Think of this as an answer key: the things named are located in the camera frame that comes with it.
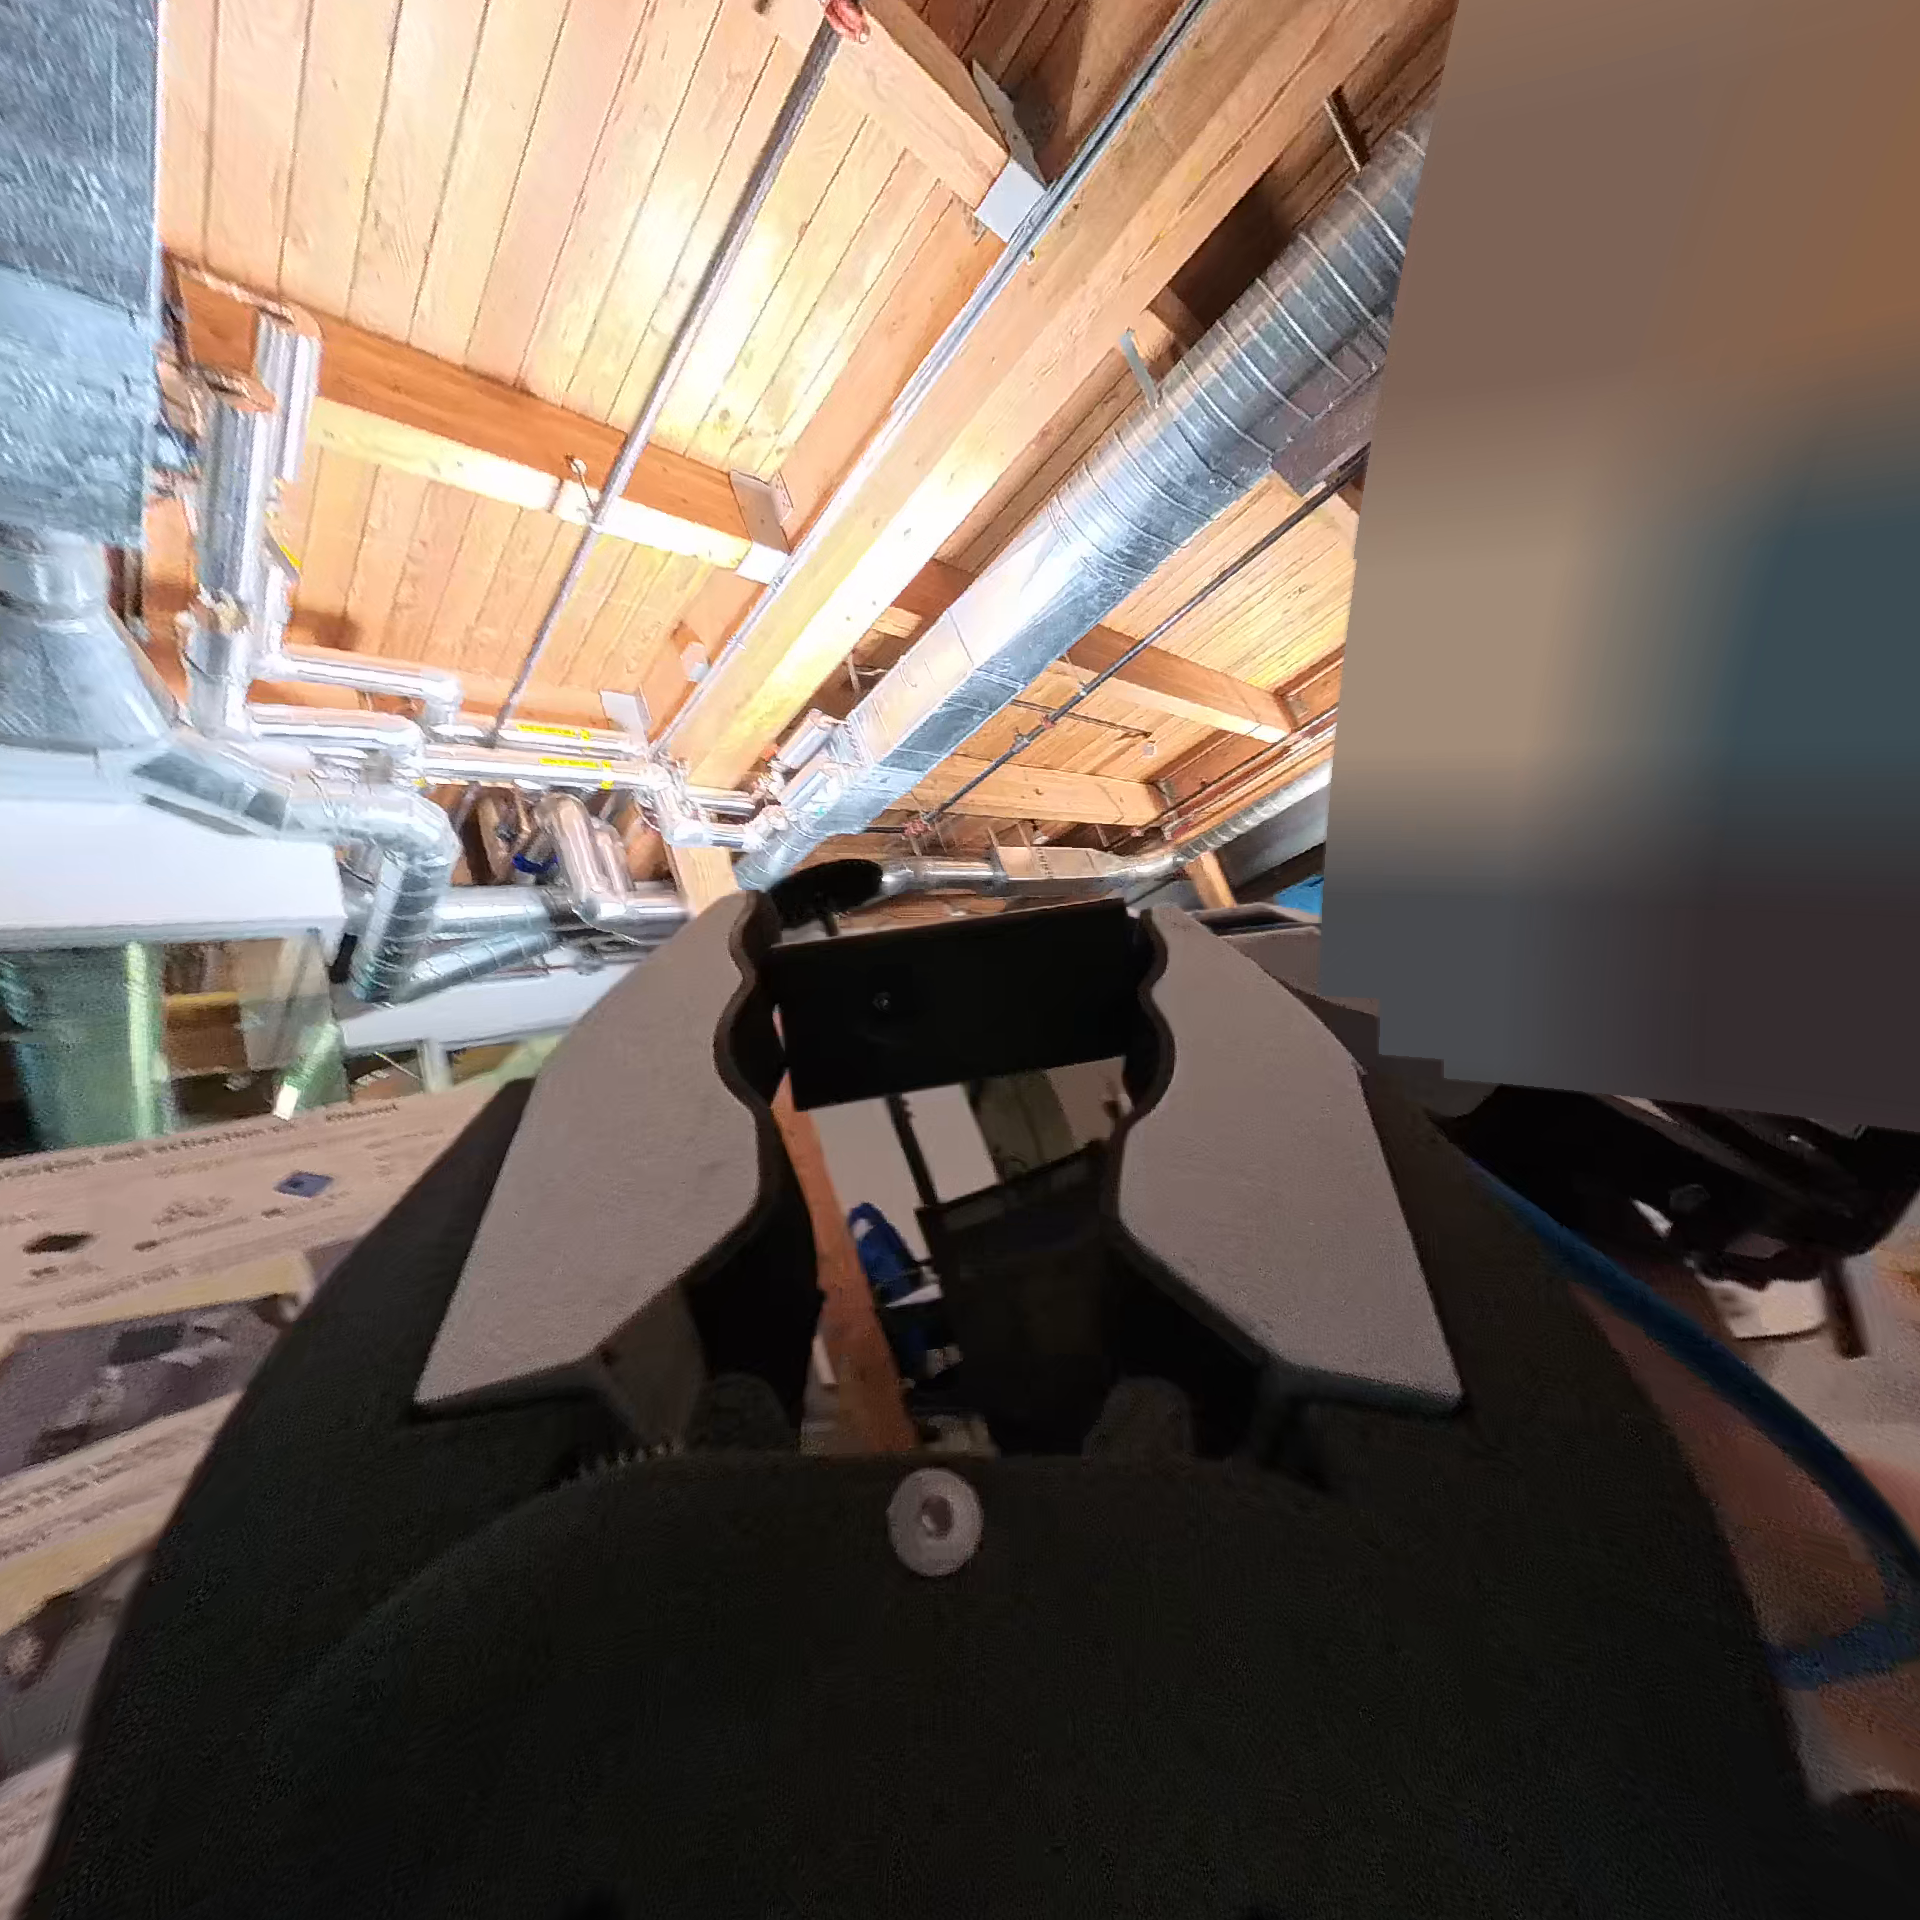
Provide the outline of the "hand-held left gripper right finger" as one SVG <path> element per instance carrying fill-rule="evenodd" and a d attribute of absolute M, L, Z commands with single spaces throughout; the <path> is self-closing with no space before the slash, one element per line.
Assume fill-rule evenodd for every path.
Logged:
<path fill-rule="evenodd" d="M 1289 983 L 1153 907 L 1112 1211 L 1167 1285 L 1286 1387 L 1456 1411 L 1463 1386 L 1363 1070 Z"/>

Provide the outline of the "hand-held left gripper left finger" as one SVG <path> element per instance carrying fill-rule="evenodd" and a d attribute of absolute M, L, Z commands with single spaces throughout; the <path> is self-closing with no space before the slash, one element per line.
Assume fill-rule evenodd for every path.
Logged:
<path fill-rule="evenodd" d="M 448 1294 L 419 1411 L 696 1411 L 715 1378 L 804 1407 L 824 1291 L 776 1118 L 780 931 L 723 897 L 569 1029 L 507 1134 L 475 1121 L 424 1174 L 414 1204 L 480 1150 L 428 1242 Z"/>

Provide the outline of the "black network switch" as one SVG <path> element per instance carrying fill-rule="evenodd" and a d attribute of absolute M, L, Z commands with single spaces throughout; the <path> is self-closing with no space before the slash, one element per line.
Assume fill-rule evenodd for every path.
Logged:
<path fill-rule="evenodd" d="M 1118 901 L 783 945 L 760 962 L 802 1110 L 1123 1063 L 1153 1086 L 1151 949 Z"/>

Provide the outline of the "person's right forearm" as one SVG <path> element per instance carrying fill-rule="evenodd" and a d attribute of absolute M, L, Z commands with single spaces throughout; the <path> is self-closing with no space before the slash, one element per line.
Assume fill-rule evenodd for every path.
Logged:
<path fill-rule="evenodd" d="M 1641 1327 L 1586 1290 L 1576 1295 L 1686 1451 L 1764 1638 L 1801 1649 L 1884 1617 L 1886 1589 L 1871 1549 L 1814 1478 Z M 1791 1689 L 1783 1700 L 1819 1802 L 1889 1793 L 1915 1811 L 1915 1665 Z"/>

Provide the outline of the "black office chair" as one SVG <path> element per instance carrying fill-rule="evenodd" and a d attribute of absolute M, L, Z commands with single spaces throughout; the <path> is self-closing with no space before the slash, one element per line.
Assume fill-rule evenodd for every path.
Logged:
<path fill-rule="evenodd" d="M 1106 1148 L 916 1211 L 966 1401 L 1002 1453 L 1076 1455 L 1118 1380 Z"/>

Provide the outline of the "wooden ceiling beam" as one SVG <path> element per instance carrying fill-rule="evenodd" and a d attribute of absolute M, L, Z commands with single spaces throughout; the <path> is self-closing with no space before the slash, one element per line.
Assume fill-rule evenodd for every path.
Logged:
<path fill-rule="evenodd" d="M 777 1086 L 772 1113 L 798 1174 L 812 1230 L 824 1291 L 818 1343 L 833 1372 L 836 1445 L 858 1453 L 912 1453 L 919 1435 L 905 1411 L 894 1353 L 833 1187 L 818 1126 L 798 1108 L 788 1074 Z"/>

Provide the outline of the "blue striped jacket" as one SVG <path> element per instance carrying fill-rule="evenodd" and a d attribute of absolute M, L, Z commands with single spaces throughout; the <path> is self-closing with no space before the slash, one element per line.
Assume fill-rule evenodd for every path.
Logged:
<path fill-rule="evenodd" d="M 928 1285 L 928 1266 L 876 1204 L 849 1211 L 849 1235 L 878 1308 L 898 1308 Z"/>

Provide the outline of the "black round pole stand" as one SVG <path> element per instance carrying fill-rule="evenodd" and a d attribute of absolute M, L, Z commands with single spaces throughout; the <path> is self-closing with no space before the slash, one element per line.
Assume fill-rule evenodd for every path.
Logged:
<path fill-rule="evenodd" d="M 836 926 L 847 915 L 882 899 L 886 863 L 836 858 L 802 866 L 763 891 L 785 927 Z"/>

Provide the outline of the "printed instruction poster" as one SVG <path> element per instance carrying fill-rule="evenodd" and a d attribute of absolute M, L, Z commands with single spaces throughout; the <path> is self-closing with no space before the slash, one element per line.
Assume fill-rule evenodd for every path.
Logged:
<path fill-rule="evenodd" d="M 329 1266 L 483 1101 L 404 1095 L 4 1164 L 8 1636 L 153 1542 Z"/>

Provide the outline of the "silver air duct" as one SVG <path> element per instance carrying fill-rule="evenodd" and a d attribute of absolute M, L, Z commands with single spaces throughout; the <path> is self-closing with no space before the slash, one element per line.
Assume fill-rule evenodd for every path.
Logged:
<path fill-rule="evenodd" d="M 446 862 L 387 852 L 351 902 L 348 995 L 403 1005 L 577 945 L 649 949 L 696 916 L 678 891 L 643 891 L 620 878 L 601 822 L 569 790 L 542 793 L 530 846 L 553 862 L 553 878 L 456 886 Z"/>
<path fill-rule="evenodd" d="M 3 4 L 3 737 L 153 745 L 169 705 L 111 606 L 160 418 L 160 6 Z"/>

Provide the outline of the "long spiral air duct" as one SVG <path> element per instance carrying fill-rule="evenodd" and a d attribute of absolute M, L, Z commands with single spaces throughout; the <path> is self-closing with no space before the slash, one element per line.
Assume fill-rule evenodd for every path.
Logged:
<path fill-rule="evenodd" d="M 734 863 L 762 891 L 864 833 L 1385 369 L 1438 103 L 1371 161 L 1048 497 L 802 767 Z"/>

